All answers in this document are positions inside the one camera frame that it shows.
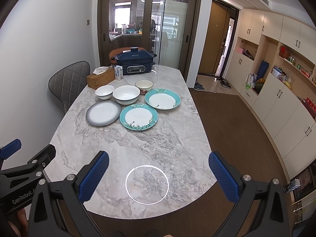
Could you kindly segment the glass sliding door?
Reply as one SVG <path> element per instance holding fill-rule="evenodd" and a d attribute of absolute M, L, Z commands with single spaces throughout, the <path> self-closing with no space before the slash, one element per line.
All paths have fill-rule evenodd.
<path fill-rule="evenodd" d="M 201 0 L 98 0 L 97 30 L 101 65 L 123 47 L 155 53 L 155 63 L 189 71 Z"/>

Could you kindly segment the dark sneaker right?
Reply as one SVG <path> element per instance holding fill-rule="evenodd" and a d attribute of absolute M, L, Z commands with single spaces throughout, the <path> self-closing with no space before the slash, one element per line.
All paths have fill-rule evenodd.
<path fill-rule="evenodd" d="M 220 84 L 221 84 L 224 88 L 228 88 L 228 89 L 231 88 L 230 84 L 229 84 L 226 80 L 221 80 L 221 81 L 220 81 Z"/>

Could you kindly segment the wooden tissue box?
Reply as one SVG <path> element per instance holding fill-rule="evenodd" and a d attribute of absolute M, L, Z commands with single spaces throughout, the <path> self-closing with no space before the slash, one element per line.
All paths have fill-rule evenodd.
<path fill-rule="evenodd" d="M 107 71 L 99 75 L 93 73 L 86 77 L 88 87 L 95 90 L 101 86 L 109 84 L 110 82 L 114 81 L 114 79 L 115 73 L 113 67 L 109 67 Z"/>

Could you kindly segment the dark sneaker left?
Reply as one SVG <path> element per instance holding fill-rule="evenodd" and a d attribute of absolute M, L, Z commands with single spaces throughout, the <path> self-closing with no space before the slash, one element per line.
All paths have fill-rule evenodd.
<path fill-rule="evenodd" d="M 200 83 L 198 83 L 197 81 L 194 84 L 194 90 L 195 91 L 205 91 L 204 87 Z"/>

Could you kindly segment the large white bowl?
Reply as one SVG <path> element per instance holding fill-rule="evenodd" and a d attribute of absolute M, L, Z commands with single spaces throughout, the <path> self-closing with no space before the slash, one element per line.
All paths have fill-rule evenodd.
<path fill-rule="evenodd" d="M 113 97 L 120 105 L 131 105 L 138 99 L 140 89 L 136 86 L 120 86 L 113 92 Z"/>

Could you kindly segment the navy electric hot pot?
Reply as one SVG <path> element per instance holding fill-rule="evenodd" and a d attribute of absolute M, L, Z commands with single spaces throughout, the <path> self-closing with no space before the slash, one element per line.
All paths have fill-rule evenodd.
<path fill-rule="evenodd" d="M 110 61 L 121 66 L 123 75 L 150 73 L 154 58 L 157 54 L 142 50 L 139 47 L 131 47 L 129 50 L 123 50 L 116 55 L 110 55 Z"/>

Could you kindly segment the grey rimmed plate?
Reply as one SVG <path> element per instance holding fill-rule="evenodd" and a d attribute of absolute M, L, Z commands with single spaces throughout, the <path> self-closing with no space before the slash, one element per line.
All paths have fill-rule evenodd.
<path fill-rule="evenodd" d="M 97 102 L 87 110 L 86 121 L 92 126 L 106 126 L 116 121 L 121 111 L 121 106 L 115 101 Z"/>

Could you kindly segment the small milk carton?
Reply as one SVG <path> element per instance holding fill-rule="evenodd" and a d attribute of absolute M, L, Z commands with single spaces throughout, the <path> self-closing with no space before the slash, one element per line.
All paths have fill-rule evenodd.
<path fill-rule="evenodd" d="M 115 71 L 115 79 L 116 80 L 122 80 L 123 78 L 123 67 L 120 65 L 116 65 L 114 67 L 114 71 Z"/>

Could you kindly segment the pink floral bowl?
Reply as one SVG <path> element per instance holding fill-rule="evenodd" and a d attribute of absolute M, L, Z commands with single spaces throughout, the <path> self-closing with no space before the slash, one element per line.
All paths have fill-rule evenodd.
<path fill-rule="evenodd" d="M 135 83 L 135 86 L 139 88 L 142 95 L 145 95 L 147 92 L 153 89 L 154 83 L 150 80 L 139 80 Z"/>

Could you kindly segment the small white bowl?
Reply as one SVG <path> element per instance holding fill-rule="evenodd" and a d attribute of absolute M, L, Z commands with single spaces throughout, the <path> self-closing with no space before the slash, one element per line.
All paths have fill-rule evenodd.
<path fill-rule="evenodd" d="M 101 100 L 108 100 L 112 97 L 114 87 L 111 85 L 101 86 L 95 91 L 95 95 Z"/>

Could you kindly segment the grey quilted chair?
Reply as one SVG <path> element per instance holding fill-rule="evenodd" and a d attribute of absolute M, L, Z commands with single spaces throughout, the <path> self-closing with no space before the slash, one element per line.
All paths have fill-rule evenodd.
<path fill-rule="evenodd" d="M 88 75 L 90 65 L 83 60 L 64 67 L 49 79 L 48 89 L 62 103 L 65 114 L 86 87 Z"/>

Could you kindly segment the dark sneaker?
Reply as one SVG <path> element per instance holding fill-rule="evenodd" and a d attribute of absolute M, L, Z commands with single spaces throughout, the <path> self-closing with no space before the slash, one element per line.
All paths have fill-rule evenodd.
<path fill-rule="evenodd" d="M 221 80 L 221 81 L 220 81 L 220 84 L 221 84 L 224 88 L 228 88 L 228 89 L 231 88 L 230 84 L 229 84 L 226 80 Z"/>
<path fill-rule="evenodd" d="M 204 87 L 200 83 L 198 83 L 197 81 L 194 84 L 194 90 L 195 91 L 205 91 Z"/>

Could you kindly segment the teal floral plate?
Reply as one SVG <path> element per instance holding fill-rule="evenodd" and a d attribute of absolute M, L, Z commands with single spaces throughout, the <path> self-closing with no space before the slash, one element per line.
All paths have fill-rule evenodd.
<path fill-rule="evenodd" d="M 158 121 L 157 111 L 147 104 L 131 104 L 120 113 L 120 123 L 129 130 L 144 131 Z"/>
<path fill-rule="evenodd" d="M 158 110 L 171 110 L 179 106 L 181 98 L 168 89 L 152 89 L 145 95 L 146 103 Z"/>

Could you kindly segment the brown entrance door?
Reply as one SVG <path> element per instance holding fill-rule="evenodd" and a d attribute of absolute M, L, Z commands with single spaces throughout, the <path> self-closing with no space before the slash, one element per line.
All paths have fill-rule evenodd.
<path fill-rule="evenodd" d="M 217 1 L 213 1 L 199 74 L 216 73 L 226 43 L 229 21 L 228 8 Z"/>

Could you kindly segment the blue bag in shelf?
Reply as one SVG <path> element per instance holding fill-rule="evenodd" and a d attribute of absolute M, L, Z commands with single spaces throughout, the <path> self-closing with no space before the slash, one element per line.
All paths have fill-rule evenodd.
<path fill-rule="evenodd" d="M 257 81 L 259 81 L 261 78 L 264 77 L 268 67 L 269 67 L 269 63 L 267 61 L 263 60 L 260 64 L 258 72 L 257 72 Z"/>

